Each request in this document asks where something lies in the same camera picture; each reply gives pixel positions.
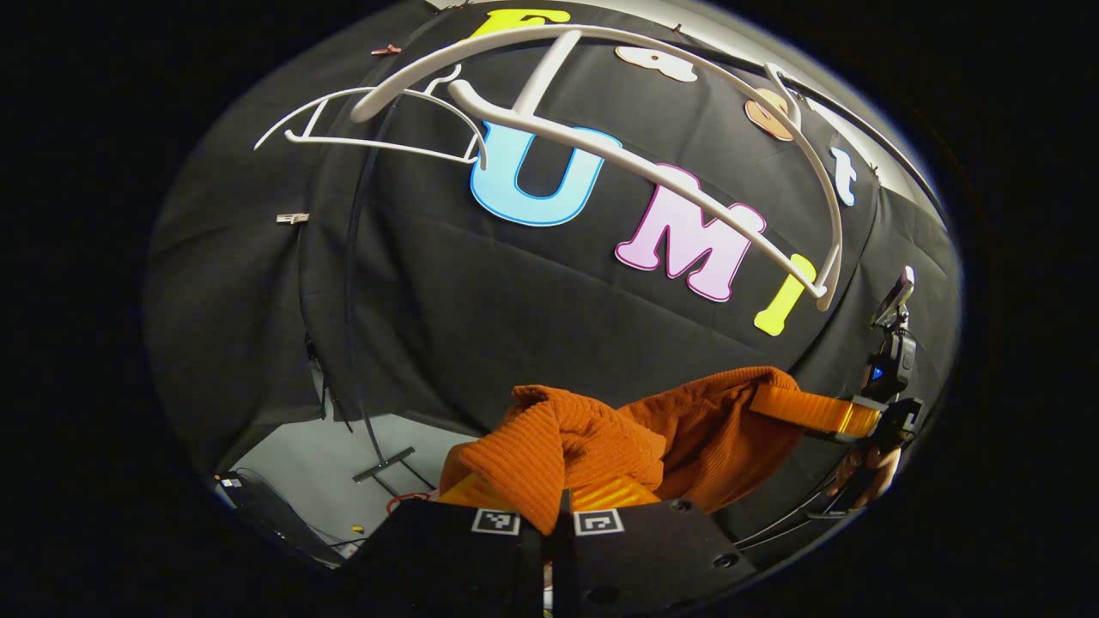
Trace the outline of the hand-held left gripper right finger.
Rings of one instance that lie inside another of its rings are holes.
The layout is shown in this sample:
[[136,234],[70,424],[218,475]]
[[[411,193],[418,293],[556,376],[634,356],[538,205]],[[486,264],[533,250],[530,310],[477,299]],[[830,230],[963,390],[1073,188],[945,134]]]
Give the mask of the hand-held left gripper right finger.
[[695,503],[660,500],[628,477],[562,493],[560,617],[686,617],[754,578]]

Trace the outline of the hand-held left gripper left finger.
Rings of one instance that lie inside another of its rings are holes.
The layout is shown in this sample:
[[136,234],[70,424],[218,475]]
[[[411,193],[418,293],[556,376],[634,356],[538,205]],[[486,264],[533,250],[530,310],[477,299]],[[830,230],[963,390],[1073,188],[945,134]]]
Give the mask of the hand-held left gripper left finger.
[[410,500],[343,566],[371,617],[542,617],[544,536],[471,473],[435,500]]

